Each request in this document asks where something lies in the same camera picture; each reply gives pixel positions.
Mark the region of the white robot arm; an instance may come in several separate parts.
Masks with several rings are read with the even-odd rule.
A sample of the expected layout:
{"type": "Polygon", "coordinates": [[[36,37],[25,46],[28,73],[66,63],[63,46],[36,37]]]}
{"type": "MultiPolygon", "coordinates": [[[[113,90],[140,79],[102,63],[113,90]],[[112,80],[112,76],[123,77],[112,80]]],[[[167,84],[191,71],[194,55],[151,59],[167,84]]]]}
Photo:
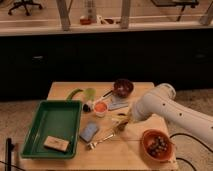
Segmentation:
{"type": "Polygon", "coordinates": [[[175,96],[172,85],[159,84],[132,104],[129,116],[133,121],[140,122],[157,114],[213,145],[213,117],[175,102],[175,96]]]}

